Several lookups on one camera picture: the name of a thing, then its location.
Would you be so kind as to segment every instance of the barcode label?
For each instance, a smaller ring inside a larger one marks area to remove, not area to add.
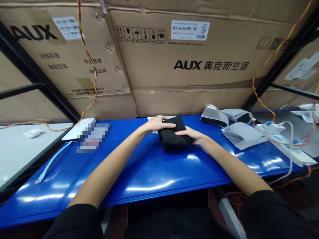
[[[73,30],[73,29],[79,29],[79,26],[65,26],[65,27],[60,27],[60,30]]]
[[[75,19],[67,19],[67,20],[57,20],[57,24],[68,24],[68,23],[76,23]]]
[[[53,20],[66,40],[81,39],[79,24],[74,17],[53,18]]]
[[[172,20],[172,40],[206,40],[209,22]]]

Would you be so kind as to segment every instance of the gray table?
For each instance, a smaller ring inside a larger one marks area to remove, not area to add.
[[[54,130],[71,126],[72,123],[50,124]],[[44,133],[36,138],[26,138],[23,133],[38,128]],[[18,125],[0,130],[0,190],[6,188],[32,165],[47,147],[65,131],[53,132],[45,125]]]

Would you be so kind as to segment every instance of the black garment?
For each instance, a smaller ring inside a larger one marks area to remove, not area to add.
[[[175,128],[164,128],[159,130],[160,143],[165,152],[178,150],[194,142],[194,139],[188,135],[177,136],[175,134],[175,132],[186,130],[182,117],[177,116],[163,122],[176,124]]]
[[[96,214],[97,209],[92,205],[71,206],[56,218],[44,238],[102,238]],[[259,191],[251,195],[242,210],[241,222],[248,239],[317,238],[308,222],[272,191]],[[129,222],[125,238],[234,237],[218,225],[207,207],[182,205],[151,212],[137,222]]]

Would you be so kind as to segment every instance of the white tissue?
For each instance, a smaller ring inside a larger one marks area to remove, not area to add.
[[[39,136],[43,131],[40,129],[32,129],[27,132],[24,132],[23,135],[27,138],[34,138]]]

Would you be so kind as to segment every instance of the blue tabletop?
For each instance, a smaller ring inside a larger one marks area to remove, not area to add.
[[[284,174],[289,169],[289,159],[270,142],[240,151],[220,127],[201,122],[200,115],[183,116],[183,120],[185,125],[210,136],[261,177]],[[0,228],[56,217],[99,163],[146,121],[101,121],[111,124],[102,148],[97,153],[78,154],[79,143],[71,143],[55,158],[41,183],[36,181],[48,162],[0,208]],[[294,171],[299,169],[294,164]],[[192,145],[182,152],[165,153],[158,134],[150,134],[134,151],[101,207],[228,183],[231,180],[224,170],[201,148]]]

